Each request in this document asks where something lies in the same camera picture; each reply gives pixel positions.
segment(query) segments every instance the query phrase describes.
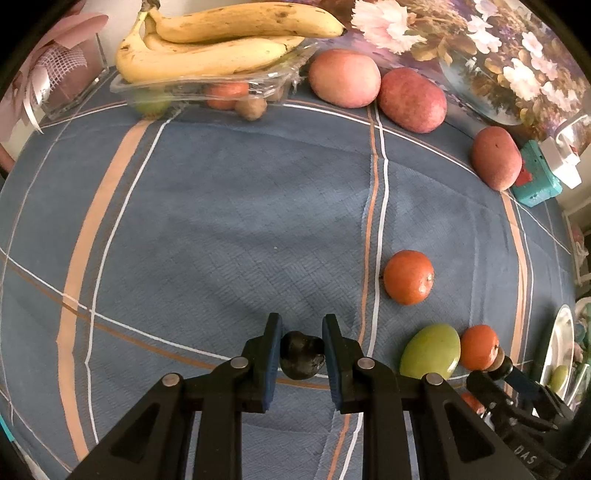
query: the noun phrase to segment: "banana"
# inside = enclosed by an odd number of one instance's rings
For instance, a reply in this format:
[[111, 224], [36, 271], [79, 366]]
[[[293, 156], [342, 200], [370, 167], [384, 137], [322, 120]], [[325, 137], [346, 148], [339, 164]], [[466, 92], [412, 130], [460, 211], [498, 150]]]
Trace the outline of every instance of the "banana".
[[157, 1], [148, 2], [158, 35], [174, 43], [265, 35], [332, 38], [345, 32], [345, 27], [330, 13], [311, 5], [260, 2], [167, 18], [158, 10]]
[[139, 35], [147, 12], [142, 9], [115, 54], [115, 66], [130, 83], [176, 80], [186, 76], [223, 76], [254, 71], [277, 61], [295, 41], [241, 38], [198, 50], [166, 53], [150, 50]]
[[156, 23], [151, 16], [147, 16], [144, 21], [145, 34], [144, 43], [150, 50], [160, 51], [163, 53], [184, 53], [188, 51], [195, 51], [203, 48], [204, 45], [191, 43], [172, 43], [164, 40], [156, 33]]
[[[200, 44], [200, 43], [173, 43], [160, 37], [156, 32], [156, 23], [150, 16], [146, 17], [144, 21], [144, 43], [150, 50], [161, 51], [166, 53], [183, 53], [187, 51], [196, 51], [200, 48], [210, 46], [211, 44]], [[296, 36], [283, 36], [283, 37], [259, 37], [267, 40], [274, 41], [285, 45], [287, 51], [293, 50], [300, 43], [304, 41], [304, 37]]]

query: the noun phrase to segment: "plate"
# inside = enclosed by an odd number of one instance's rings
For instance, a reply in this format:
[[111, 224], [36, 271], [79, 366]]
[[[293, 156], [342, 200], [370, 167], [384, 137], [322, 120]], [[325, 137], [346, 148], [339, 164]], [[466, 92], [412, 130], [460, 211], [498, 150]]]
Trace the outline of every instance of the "plate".
[[573, 313], [570, 311], [568, 305], [562, 305], [556, 315], [556, 320], [554, 321], [554, 326], [550, 334], [539, 382], [542, 385], [548, 385], [554, 369], [559, 365], [566, 365], [569, 369], [569, 376], [564, 387], [556, 392], [563, 400], [566, 396], [566, 390], [573, 368], [573, 344]]

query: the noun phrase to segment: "metal screw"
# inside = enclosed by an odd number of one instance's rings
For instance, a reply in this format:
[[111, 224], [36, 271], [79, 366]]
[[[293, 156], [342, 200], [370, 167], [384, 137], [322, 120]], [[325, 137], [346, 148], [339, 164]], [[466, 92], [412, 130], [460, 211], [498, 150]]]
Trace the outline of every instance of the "metal screw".
[[173, 387], [181, 381], [177, 374], [166, 374], [162, 377], [162, 385], [165, 387]]
[[427, 380], [429, 385], [433, 385], [435, 387], [443, 383], [443, 377], [436, 373], [427, 374], [425, 380]]
[[244, 356], [235, 356], [230, 360], [230, 365], [234, 368], [245, 368], [248, 365], [248, 358]]
[[375, 367], [375, 362], [371, 358], [364, 356], [363, 358], [357, 360], [357, 366], [363, 370], [371, 370], [373, 367]]

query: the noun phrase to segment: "white object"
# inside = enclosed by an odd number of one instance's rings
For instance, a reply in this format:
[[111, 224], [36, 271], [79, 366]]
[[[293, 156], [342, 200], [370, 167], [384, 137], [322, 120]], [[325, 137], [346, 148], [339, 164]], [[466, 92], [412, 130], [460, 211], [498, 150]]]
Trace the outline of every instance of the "white object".
[[[591, 205], [591, 198], [588, 198], [587, 200], [585, 200], [584, 202], [580, 203], [579, 205], [577, 205], [574, 208], [571, 208], [570, 210], [565, 210], [563, 212], [563, 216], [564, 216], [564, 221], [566, 222], [566, 229], [569, 232], [569, 237], [570, 237], [570, 244], [573, 247], [573, 252], [576, 252], [576, 247], [575, 247], [575, 241], [573, 238], [573, 230], [572, 230], [572, 226], [570, 223], [570, 217], [572, 215], [574, 215], [575, 213], [583, 210], [584, 208], [586, 208], [588, 205]], [[581, 275], [579, 269], [577, 268], [576, 264], [574, 265], [574, 276], [575, 276], [575, 282], [578, 286], [581, 286], [583, 283], [585, 283], [586, 281], [590, 281], [591, 280], [591, 273], [588, 273], [586, 275]]]
[[540, 144], [540, 150], [546, 159], [551, 172], [568, 188], [581, 185], [581, 175], [577, 171], [579, 156], [565, 141], [555, 141], [548, 137]]
[[569, 374], [564, 386], [556, 392], [562, 400], [566, 396], [566, 390], [569, 386], [571, 371], [573, 369], [573, 344], [573, 313], [570, 311], [568, 305], [562, 305], [554, 321], [552, 335], [550, 336], [550, 345], [548, 346], [548, 353], [546, 354], [540, 379], [540, 384], [548, 385], [550, 377], [552, 377], [552, 372], [556, 367], [565, 365], [569, 369]]

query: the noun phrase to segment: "small green fruit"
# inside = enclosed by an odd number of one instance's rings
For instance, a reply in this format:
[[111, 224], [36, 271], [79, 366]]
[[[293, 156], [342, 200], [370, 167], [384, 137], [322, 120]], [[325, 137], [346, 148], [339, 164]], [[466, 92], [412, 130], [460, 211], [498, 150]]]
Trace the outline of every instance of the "small green fruit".
[[460, 360], [460, 337], [445, 323], [425, 327], [408, 343], [400, 360], [400, 374], [422, 378], [438, 373], [445, 380], [452, 376]]
[[559, 365], [552, 372], [552, 376], [550, 377], [548, 387], [554, 393], [558, 393], [560, 390], [564, 388], [564, 385], [566, 384], [568, 377], [569, 368], [566, 365]]

